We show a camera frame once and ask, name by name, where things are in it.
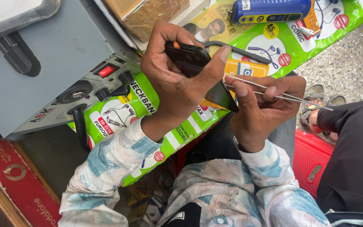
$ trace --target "orange button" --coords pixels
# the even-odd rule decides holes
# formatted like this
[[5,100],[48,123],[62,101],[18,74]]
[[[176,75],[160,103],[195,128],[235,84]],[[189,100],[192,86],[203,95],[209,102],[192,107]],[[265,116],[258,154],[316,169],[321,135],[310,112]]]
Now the orange button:
[[102,78],[105,78],[105,77],[107,77],[107,76],[111,75],[112,73],[114,73],[116,70],[117,70],[117,69],[116,69],[116,68],[114,68],[113,66],[108,65],[108,66],[106,66],[103,70],[101,70],[101,71],[99,72],[99,75],[100,75]]

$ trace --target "red plastic stool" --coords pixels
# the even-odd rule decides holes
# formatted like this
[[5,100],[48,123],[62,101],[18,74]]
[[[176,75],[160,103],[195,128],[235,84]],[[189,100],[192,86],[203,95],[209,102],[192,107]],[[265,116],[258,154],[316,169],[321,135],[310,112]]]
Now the red plastic stool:
[[335,145],[311,133],[295,131],[293,171],[299,186],[316,199],[320,178],[330,160]]

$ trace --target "terrazzo floor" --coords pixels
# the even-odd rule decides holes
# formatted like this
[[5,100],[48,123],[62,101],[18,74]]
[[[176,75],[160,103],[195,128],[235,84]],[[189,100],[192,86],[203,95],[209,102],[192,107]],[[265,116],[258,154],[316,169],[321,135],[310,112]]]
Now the terrazzo floor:
[[[295,72],[306,79],[307,87],[313,84],[324,86],[324,103],[335,94],[344,95],[347,103],[363,101],[363,24],[299,66]],[[299,122],[299,114],[296,128],[310,132]],[[318,135],[332,142],[323,134]]]

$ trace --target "yellow circle label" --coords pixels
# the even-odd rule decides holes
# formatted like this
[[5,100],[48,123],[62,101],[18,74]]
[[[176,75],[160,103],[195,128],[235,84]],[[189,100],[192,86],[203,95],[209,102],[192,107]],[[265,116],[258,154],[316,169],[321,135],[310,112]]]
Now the yellow circle label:
[[276,23],[268,23],[264,26],[263,33],[267,39],[274,39],[280,33],[280,28]]
[[132,100],[132,94],[129,93],[128,95],[122,95],[122,96],[119,96],[118,99],[120,100],[121,103],[123,104],[127,104],[127,103],[130,103],[131,100]]

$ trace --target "smartphone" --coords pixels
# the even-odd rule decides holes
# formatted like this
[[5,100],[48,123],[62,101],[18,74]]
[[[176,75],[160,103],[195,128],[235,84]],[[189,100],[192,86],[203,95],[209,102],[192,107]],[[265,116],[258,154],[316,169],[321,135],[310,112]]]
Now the smartphone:
[[[211,57],[204,48],[188,44],[178,44],[177,42],[166,42],[164,52],[188,78],[198,75],[211,60]],[[223,80],[220,80],[219,83],[207,92],[205,99],[228,110],[239,111]]]

